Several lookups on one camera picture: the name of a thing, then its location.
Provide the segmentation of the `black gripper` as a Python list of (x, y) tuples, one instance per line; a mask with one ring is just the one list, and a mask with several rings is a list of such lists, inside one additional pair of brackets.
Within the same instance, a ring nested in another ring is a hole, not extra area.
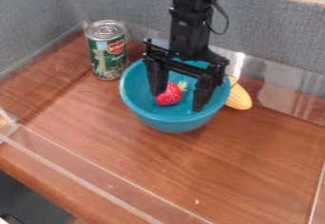
[(146, 68), (149, 91), (153, 96), (165, 91), (167, 78), (171, 72), (196, 80), (192, 91), (192, 110), (199, 112), (209, 101), (216, 86), (223, 84), (225, 66), (229, 61), (208, 49), (189, 58), (155, 45), (149, 37), (142, 41), (145, 52), (142, 62)]

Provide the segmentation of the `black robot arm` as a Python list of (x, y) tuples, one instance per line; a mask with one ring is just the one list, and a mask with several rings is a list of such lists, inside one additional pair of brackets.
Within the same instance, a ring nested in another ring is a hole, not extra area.
[(196, 80), (192, 91), (192, 110), (200, 111), (209, 101), (213, 90), (223, 84), (224, 70), (229, 61), (208, 49), (209, 32), (223, 35), (212, 29), (212, 10), (216, 9), (224, 19), (228, 16), (216, 0), (172, 0), (168, 49), (144, 40), (145, 64), (149, 91), (157, 96), (165, 91), (168, 72), (176, 72)]

